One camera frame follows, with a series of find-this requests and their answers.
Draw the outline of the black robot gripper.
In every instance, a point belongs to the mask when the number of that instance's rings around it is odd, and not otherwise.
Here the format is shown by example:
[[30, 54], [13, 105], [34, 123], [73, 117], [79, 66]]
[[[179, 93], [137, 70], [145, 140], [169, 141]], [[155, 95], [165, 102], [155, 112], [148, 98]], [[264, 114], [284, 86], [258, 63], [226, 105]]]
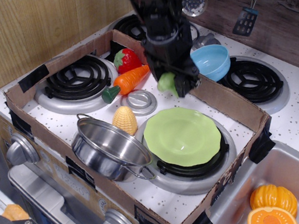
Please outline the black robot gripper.
[[156, 81], [162, 74], [172, 72], [179, 98], [201, 85], [199, 71], [190, 57], [194, 25], [188, 20], [170, 21], [167, 17], [144, 17], [146, 40], [142, 46], [151, 73]]

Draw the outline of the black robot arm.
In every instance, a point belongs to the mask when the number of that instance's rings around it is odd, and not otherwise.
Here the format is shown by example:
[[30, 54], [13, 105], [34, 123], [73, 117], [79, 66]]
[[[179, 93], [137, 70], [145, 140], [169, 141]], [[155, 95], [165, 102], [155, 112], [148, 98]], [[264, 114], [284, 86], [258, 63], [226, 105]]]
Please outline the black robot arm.
[[130, 0], [140, 22], [146, 27], [142, 41], [151, 73], [159, 80], [164, 73], [174, 74], [180, 98], [200, 84], [194, 64], [191, 25], [182, 12], [182, 0]]

